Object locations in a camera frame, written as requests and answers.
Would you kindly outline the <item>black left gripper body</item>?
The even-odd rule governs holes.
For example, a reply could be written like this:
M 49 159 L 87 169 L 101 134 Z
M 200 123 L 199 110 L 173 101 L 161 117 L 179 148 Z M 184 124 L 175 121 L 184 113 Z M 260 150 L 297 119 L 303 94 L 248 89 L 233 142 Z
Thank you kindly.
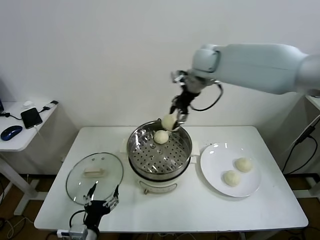
M 90 201 L 84 205 L 84 210 L 86 212 L 84 224 L 88 229 L 97 229 L 102 217 L 111 212 L 108 202 L 104 200 Z

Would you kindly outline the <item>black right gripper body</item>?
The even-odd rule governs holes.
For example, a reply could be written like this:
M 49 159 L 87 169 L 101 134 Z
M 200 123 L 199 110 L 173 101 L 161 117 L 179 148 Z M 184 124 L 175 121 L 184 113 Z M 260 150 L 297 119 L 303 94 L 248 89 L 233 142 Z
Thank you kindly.
M 183 90 L 180 95 L 174 97 L 176 99 L 176 109 L 178 112 L 182 112 L 183 114 L 188 114 L 188 107 L 191 102 L 200 95 L 200 93 L 193 93 L 187 90 Z

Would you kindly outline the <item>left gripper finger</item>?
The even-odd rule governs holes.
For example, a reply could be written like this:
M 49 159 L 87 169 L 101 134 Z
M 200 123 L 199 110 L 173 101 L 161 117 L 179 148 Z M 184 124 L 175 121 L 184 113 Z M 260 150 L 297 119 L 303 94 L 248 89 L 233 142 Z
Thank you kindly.
M 83 196 L 84 205 L 91 205 L 91 201 L 93 200 L 94 192 L 96 190 L 98 182 L 96 181 L 93 186 L 89 189 L 86 195 Z
M 116 186 L 112 197 L 109 197 L 106 201 L 105 207 L 109 209 L 114 209 L 119 203 L 119 185 Z

